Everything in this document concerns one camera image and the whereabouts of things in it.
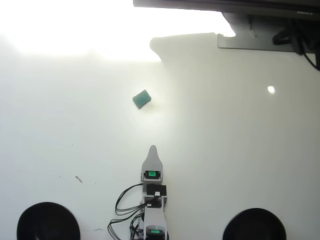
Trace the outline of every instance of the black wire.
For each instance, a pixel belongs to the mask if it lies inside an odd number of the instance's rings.
[[[118,197],[116,203],[115,203],[115,206],[114,206],[114,211],[115,211],[115,214],[118,215],[118,216],[124,216],[124,215],[129,215],[128,217],[125,217],[125,218],[121,218],[121,219],[112,219],[108,226],[107,226],[107,230],[110,234],[110,236],[114,239],[114,240],[121,240],[116,232],[114,231],[112,225],[113,224],[118,224],[118,223],[122,223],[130,218],[132,218],[136,213],[138,213],[139,211],[141,211],[146,205],[147,203],[143,203],[143,204],[140,204],[140,205],[137,205],[137,206],[133,206],[133,207],[128,207],[128,208],[118,208],[118,205],[121,201],[121,199],[124,197],[124,195],[131,189],[133,189],[134,187],[137,187],[137,186],[142,186],[143,183],[139,183],[139,184],[136,184],[136,185],[133,185],[129,188],[127,188],[126,190],[124,190],[120,196]],[[159,197],[156,196],[152,199],[152,201],[155,201],[157,200]],[[135,239],[135,236],[139,236],[139,233],[143,233],[143,229],[138,229],[139,227],[139,224],[137,224],[136,226],[134,226],[135,224],[135,221],[138,220],[139,218],[141,218],[143,221],[144,221],[144,218],[145,218],[145,214],[144,213],[139,213],[137,214],[136,216],[133,217],[132,221],[130,222],[130,226],[129,226],[129,229],[130,229],[130,240],[138,240],[138,239]]]
[[[137,187],[137,186],[142,186],[143,183],[139,183],[139,184],[136,184],[136,185],[133,185],[129,188],[127,188],[126,190],[124,190],[120,196],[118,197],[116,203],[115,203],[115,207],[114,207],[114,211],[115,211],[115,214],[118,215],[118,216],[124,216],[124,215],[127,215],[127,214],[130,214],[130,213],[133,213],[135,210],[139,209],[140,207],[142,206],[145,206],[145,204],[140,204],[138,206],[133,206],[133,207],[129,207],[129,208],[124,208],[124,209],[120,209],[118,208],[118,205],[121,201],[121,199],[124,197],[124,195],[131,189],[133,189],[134,187]]]
[[[311,59],[307,56],[307,54],[306,54],[305,52],[303,53],[303,55],[305,56],[305,58],[308,60],[308,62],[309,62],[315,69],[317,69],[317,70],[320,71],[320,66],[315,65],[315,64],[311,61]]]
[[[121,239],[117,236],[117,234],[116,234],[115,231],[113,230],[112,224],[122,223],[122,222],[130,219],[130,218],[133,217],[137,212],[139,212],[142,208],[143,208],[143,207],[138,208],[133,214],[131,214],[130,216],[128,216],[128,217],[126,217],[126,218],[122,218],[122,219],[112,219],[112,220],[109,222],[109,224],[108,224],[108,226],[107,226],[107,230],[108,230],[109,234],[111,235],[111,237],[112,237],[114,240],[121,240]]]

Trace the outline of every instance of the small debris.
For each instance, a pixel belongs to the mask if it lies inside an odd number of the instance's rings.
[[[82,183],[81,179],[78,176],[75,176],[75,178],[78,179],[80,183]]]

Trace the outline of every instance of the white table surface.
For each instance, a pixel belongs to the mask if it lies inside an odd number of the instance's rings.
[[[150,46],[161,62],[32,57],[1,43],[1,239],[49,201],[74,214],[82,240],[110,240],[114,204],[139,183],[151,145],[171,240],[221,240],[255,207],[276,214],[288,240],[318,239],[320,72],[294,53],[219,49],[213,33]],[[152,101],[137,109],[143,89]],[[136,189],[124,205],[140,198]],[[128,222],[115,229],[128,239]]]

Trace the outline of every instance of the green sponge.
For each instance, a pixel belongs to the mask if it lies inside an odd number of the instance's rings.
[[[132,100],[134,101],[135,105],[140,109],[143,105],[151,100],[151,97],[147,90],[143,90],[138,95],[135,95]]]

